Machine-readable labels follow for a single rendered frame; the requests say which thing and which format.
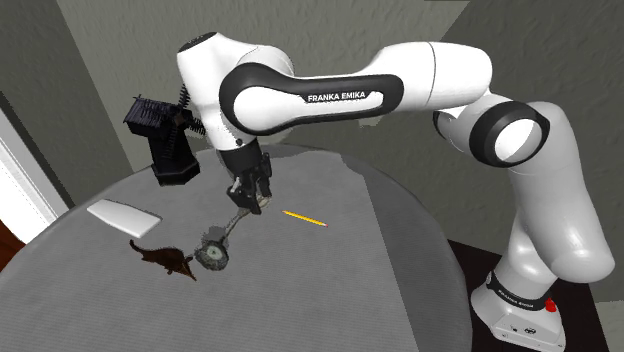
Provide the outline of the yellow pencil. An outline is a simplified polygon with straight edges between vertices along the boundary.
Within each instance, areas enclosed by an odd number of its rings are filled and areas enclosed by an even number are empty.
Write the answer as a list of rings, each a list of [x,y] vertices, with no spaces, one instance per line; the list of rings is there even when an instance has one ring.
[[[298,213],[294,213],[294,212],[287,211],[287,210],[282,210],[282,213],[284,213],[284,214],[286,214],[288,216],[297,218],[299,220],[306,221],[306,222],[309,222],[309,223],[321,226],[321,227],[328,227],[328,224],[325,223],[325,222],[322,222],[320,220],[316,220],[316,219],[313,219],[313,218],[310,218],[310,217],[307,217],[307,216],[304,216],[304,215],[301,215],[301,214],[298,214]]]

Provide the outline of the round grey table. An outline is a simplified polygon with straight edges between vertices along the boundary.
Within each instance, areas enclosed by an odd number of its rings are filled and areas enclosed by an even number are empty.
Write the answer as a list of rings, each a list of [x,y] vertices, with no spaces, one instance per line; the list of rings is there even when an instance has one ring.
[[[144,169],[103,192],[161,218],[140,239],[64,214],[0,271],[0,352],[471,352],[464,274],[409,191],[336,153],[270,154],[272,200],[237,223],[222,271],[193,256],[237,213],[213,151],[183,186]],[[130,240],[192,256],[196,281]]]

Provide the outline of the black windmill model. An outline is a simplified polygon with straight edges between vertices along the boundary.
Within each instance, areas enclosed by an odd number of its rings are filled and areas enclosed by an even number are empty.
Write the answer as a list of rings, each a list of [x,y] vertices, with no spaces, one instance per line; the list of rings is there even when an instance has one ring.
[[[188,109],[189,103],[185,85],[181,86],[177,103],[138,95],[123,120],[133,134],[147,138],[151,169],[160,186],[184,185],[200,173],[185,131],[205,135],[206,130]]]

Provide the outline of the white window frame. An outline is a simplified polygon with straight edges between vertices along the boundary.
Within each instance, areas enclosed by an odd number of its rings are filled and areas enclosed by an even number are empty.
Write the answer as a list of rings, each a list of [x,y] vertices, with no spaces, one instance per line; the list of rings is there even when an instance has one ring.
[[[29,243],[68,211],[0,108],[0,220],[23,243]]]

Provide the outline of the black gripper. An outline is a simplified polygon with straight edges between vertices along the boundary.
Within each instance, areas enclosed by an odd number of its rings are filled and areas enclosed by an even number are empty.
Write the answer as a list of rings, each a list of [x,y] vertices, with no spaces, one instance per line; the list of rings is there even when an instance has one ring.
[[[239,207],[254,215],[262,213],[257,197],[258,186],[263,197],[271,197],[272,166],[268,152],[262,154],[256,139],[233,150],[218,150],[217,154],[233,181],[226,190]]]

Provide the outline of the white flat rounded slab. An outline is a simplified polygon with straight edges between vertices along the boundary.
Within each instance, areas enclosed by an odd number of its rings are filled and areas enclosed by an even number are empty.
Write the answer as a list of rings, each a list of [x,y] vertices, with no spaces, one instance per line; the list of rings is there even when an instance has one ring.
[[[107,225],[137,239],[142,238],[161,222],[161,218],[157,215],[108,199],[95,202],[87,208],[87,211]]]

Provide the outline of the dark robot stand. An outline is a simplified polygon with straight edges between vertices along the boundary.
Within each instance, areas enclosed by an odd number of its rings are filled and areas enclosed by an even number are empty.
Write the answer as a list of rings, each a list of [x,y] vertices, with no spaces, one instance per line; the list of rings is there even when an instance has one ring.
[[[449,241],[471,294],[498,263],[500,255],[459,242]],[[566,335],[564,352],[610,352],[588,284],[557,280],[551,294],[561,314]],[[496,339],[471,310],[472,352],[536,352]]]

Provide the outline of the brown animal figure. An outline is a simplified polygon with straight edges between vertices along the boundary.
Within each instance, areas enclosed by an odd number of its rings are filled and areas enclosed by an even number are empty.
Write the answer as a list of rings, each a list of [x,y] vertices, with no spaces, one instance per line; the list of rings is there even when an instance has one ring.
[[[185,255],[182,250],[175,247],[144,249],[137,246],[133,240],[129,241],[129,245],[133,250],[142,255],[142,261],[162,266],[168,275],[176,272],[196,281],[196,277],[190,268],[190,262],[193,260],[193,257]]]

